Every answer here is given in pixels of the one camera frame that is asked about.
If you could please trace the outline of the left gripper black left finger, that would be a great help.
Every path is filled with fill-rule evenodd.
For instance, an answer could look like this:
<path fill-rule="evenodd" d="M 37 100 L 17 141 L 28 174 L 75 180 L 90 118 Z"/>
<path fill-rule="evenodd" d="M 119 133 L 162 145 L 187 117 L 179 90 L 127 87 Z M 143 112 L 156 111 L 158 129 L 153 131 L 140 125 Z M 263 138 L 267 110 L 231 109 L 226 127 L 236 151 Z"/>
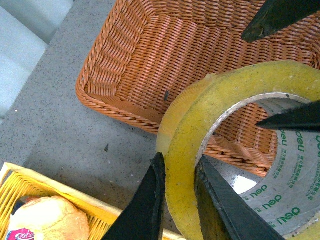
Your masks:
<path fill-rule="evenodd" d="M 119 215 L 103 240 L 161 240 L 166 190 L 162 153 L 150 160 L 150 167 L 132 200 Z"/>

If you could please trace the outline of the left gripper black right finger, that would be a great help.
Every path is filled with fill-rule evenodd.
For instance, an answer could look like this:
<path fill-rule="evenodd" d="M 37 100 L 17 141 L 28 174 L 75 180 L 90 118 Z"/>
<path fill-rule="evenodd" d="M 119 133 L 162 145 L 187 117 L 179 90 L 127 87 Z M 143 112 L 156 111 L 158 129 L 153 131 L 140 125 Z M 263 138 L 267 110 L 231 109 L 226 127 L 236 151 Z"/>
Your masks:
<path fill-rule="evenodd" d="M 195 168 L 194 191 L 205 240 L 283 240 L 233 190 L 204 156 Z"/>

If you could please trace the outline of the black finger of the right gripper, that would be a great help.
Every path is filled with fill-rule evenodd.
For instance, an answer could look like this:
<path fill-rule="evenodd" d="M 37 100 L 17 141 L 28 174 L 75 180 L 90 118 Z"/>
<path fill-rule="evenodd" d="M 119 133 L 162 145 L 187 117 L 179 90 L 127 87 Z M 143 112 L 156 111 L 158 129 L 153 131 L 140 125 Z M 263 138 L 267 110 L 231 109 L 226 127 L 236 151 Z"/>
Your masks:
<path fill-rule="evenodd" d="M 269 37 L 320 10 L 318 0 L 267 0 L 241 35 L 252 43 Z"/>
<path fill-rule="evenodd" d="M 268 117 L 256 124 L 269 130 L 320 131 L 320 102 L 314 101 Z"/>

